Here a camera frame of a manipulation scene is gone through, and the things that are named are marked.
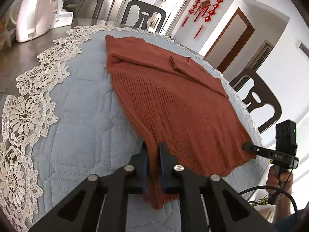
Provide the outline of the person's right hand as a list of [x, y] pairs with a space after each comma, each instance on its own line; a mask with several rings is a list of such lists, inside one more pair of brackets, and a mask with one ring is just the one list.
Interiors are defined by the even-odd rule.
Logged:
[[268, 178], [266, 181], [267, 186], [274, 186], [276, 188], [281, 188], [281, 182], [284, 182], [285, 185], [283, 189], [288, 192], [292, 193], [292, 184], [293, 184], [293, 173], [292, 172], [283, 172], [279, 176], [275, 175], [275, 165], [273, 165], [269, 169]]

